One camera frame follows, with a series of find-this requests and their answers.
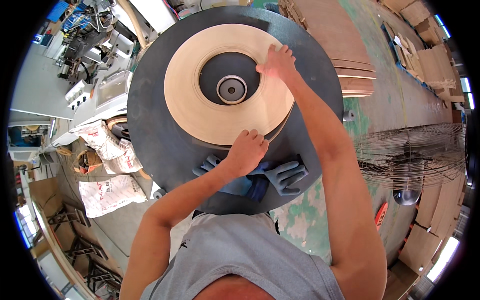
blue rubber glove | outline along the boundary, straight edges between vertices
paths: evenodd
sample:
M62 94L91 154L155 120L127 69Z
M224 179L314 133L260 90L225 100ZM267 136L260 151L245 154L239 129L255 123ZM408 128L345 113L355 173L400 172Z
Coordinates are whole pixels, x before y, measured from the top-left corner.
M308 170L305 166L299 165L298 161L291 161L275 168L276 165L277 163L270 161L260 163L248 175L265 175L280 196L300 194L300 189L288 189L287 187L308 175Z
M197 176L202 176L206 172L212 170L222 160L215 155L209 155L200 168L193 168L193 173ZM260 178L259 176L238 177L229 184L225 185L219 192L226 192L232 195L239 195L248 197L256 202L260 202L268 188L269 182Z

plastic container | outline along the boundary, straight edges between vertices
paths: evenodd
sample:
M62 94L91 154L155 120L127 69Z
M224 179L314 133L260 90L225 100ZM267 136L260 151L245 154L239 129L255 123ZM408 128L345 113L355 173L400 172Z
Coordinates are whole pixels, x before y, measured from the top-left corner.
M180 20L183 20L185 19L186 17L192 15L192 13L190 12L190 10L187 8L187 9L184 9L182 11L179 12L179 18Z

tape roll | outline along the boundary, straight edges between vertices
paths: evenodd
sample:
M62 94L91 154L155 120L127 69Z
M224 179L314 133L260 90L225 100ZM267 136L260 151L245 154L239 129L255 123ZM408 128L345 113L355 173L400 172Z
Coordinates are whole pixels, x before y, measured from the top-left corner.
M167 192L164 189L158 189L153 193L153 197L155 199L160 199L163 196L165 196L166 194L167 194Z
M271 44L282 44L267 32L243 24L222 24L187 39L170 60L164 81L165 102L177 124L194 138L216 145L232 145L244 130L267 135L291 111L294 98L278 78L260 75L255 93L236 105L208 100L199 86L202 67L224 52L238 52L264 63Z
M343 112L343 122L355 121L357 115L353 110L347 110Z

blue component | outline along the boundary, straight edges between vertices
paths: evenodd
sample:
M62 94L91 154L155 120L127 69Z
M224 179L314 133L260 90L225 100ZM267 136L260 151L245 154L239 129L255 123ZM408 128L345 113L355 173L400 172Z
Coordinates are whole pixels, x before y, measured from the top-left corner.
M68 3L65 1L58 2L54 7L53 10L48 14L47 19L52 22L56 22L59 20L61 15L65 12L68 8Z
M89 16L85 16L81 12L83 12L87 6L83 3L80 3L74 10L73 13L68 17L67 20L65 20L65 23L63 24L63 31L68 31L70 28L80 25L80 28L85 28L87 26L87 22L91 22L92 18Z

hand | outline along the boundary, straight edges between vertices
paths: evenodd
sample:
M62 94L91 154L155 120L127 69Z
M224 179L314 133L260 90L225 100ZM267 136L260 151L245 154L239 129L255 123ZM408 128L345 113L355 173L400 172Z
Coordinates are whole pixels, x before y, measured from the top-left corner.
M255 69L267 76L285 80L288 74L295 71L295 57L292 56L292 53L287 45L283 45L279 51L275 51L275 45L271 44L268 48L267 61L258 64Z
M224 168L232 178L245 176L258 166L268 150L268 141L256 129L243 130L233 143L227 158L219 167Z

